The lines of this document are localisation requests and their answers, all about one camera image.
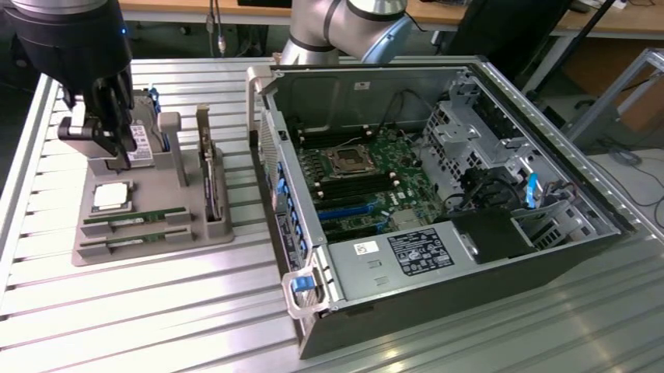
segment sticker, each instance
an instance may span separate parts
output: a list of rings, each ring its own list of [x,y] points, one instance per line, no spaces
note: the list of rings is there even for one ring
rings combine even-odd
[[[134,218],[134,219],[110,221],[108,225],[111,227],[122,227],[123,225],[136,225],[136,224],[143,224],[144,222],[146,222],[144,218]]]
[[[371,86],[371,82],[355,82],[355,91],[365,91]]]
[[[378,251],[378,245],[375,241],[367,241],[354,244],[357,255],[365,255],[369,253],[375,253]]]
[[[128,241],[107,243],[106,245],[112,248],[112,247],[120,247],[120,246],[128,246],[128,245],[138,245],[139,243],[144,243],[144,240],[143,239],[130,239]]]
[[[150,149],[146,128],[142,125],[132,125],[131,128],[134,140],[136,141],[136,151],[127,153],[130,162],[152,159],[152,150]]]
[[[406,276],[454,265],[433,228],[387,237],[387,241]]]

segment gray parts holder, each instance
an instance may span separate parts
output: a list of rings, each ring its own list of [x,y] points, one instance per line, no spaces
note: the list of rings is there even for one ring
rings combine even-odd
[[[179,115],[160,114],[160,129],[170,138],[170,152],[154,153],[155,166],[120,174],[95,175],[88,162],[82,209],[76,226],[72,264],[86,266],[168,253],[232,241],[222,152],[216,149],[216,188],[222,219],[207,221],[206,191],[198,151],[180,151]],[[126,183],[131,211],[92,213],[99,185]]]

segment blue ram slot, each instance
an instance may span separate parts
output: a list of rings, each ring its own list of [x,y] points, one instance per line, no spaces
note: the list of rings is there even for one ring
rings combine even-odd
[[[345,208],[343,210],[318,212],[318,220],[345,218],[346,216],[367,214],[374,210],[374,205]]]

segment handle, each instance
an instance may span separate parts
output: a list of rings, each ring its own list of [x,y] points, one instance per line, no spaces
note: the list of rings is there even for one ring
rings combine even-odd
[[[286,296],[286,310],[289,311],[289,315],[293,319],[303,319],[310,316],[314,312],[321,312],[323,309],[329,308],[329,301],[323,301],[317,303],[315,305],[309,305],[307,307],[299,307],[295,302],[295,295],[293,294],[293,289],[290,288],[290,282],[302,276],[313,276],[314,275],[314,267],[307,266],[295,272],[289,272],[283,275],[281,279],[281,287],[283,288],[283,294]]]

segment motherboard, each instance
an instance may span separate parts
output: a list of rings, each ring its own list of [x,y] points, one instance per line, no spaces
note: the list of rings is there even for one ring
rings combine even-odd
[[[323,148],[301,146],[298,152],[329,242],[417,228],[444,212],[421,151],[397,128]]]

